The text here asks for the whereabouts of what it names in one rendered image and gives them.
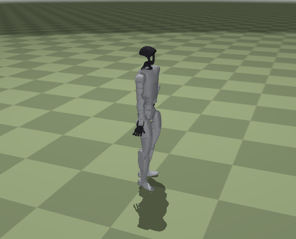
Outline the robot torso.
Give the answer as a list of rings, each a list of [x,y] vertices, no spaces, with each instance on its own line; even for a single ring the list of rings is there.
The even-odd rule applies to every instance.
[[[138,73],[146,74],[146,82],[144,84],[144,93],[143,97],[147,99],[147,103],[144,104],[145,107],[145,115],[147,115],[147,119],[152,120],[155,116],[156,109],[153,106],[154,100],[157,98],[158,94],[158,81],[159,74],[156,66],[151,65],[153,67],[152,70],[147,70],[149,67],[145,67],[143,69],[139,69]]]

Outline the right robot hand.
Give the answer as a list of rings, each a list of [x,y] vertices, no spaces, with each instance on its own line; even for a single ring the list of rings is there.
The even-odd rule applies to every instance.
[[[135,131],[134,131],[134,133],[133,133],[133,135],[135,135],[135,136],[142,136],[142,133],[144,132],[144,134],[145,134],[145,131],[144,131],[144,125],[143,126],[138,126],[138,121],[137,121],[137,128],[135,129]],[[135,134],[136,133],[136,134]]]

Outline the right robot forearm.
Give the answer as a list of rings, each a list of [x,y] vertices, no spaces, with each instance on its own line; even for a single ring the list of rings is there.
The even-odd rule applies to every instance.
[[[145,120],[145,107],[143,106],[144,101],[142,98],[137,100],[137,110],[138,110],[138,126],[143,126]]]

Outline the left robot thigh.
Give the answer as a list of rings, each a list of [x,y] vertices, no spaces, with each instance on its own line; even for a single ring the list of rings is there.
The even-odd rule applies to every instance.
[[[161,113],[156,110],[155,112],[155,116],[151,121],[151,126],[152,126],[152,133],[153,133],[153,139],[152,139],[152,147],[155,145],[155,143],[157,142],[159,135],[160,135],[160,131],[161,131]]]

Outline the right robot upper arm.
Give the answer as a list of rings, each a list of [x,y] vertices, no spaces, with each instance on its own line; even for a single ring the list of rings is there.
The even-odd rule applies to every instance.
[[[139,73],[135,76],[137,100],[139,98],[142,98],[144,101],[144,104],[147,103],[147,99],[145,97],[143,97],[145,82],[146,82],[146,74],[145,73]]]

